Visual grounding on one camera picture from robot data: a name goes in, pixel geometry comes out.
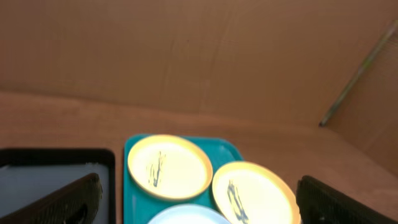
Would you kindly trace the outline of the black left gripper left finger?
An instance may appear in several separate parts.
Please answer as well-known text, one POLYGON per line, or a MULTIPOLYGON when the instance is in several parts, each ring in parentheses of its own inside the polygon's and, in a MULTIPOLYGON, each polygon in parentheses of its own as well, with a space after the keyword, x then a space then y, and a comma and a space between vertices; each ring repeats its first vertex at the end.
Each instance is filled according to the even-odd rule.
POLYGON ((102 193, 99 175, 90 173, 2 217, 1 223, 93 223, 102 193))

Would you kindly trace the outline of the light blue plate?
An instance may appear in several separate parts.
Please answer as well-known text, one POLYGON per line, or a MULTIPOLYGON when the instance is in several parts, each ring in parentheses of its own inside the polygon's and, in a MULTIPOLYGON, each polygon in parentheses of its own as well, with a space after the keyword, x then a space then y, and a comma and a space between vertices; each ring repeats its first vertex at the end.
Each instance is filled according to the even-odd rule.
POLYGON ((181 204, 161 211, 148 224, 230 224, 230 222, 211 208, 196 204, 181 204))

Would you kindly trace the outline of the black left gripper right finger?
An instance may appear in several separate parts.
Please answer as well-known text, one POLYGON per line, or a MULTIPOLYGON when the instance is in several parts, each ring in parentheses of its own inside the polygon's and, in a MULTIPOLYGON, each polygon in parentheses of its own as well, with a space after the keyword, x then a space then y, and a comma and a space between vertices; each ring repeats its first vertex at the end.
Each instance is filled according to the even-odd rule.
POLYGON ((303 224, 397 224, 309 175, 298 181, 296 201, 303 224))

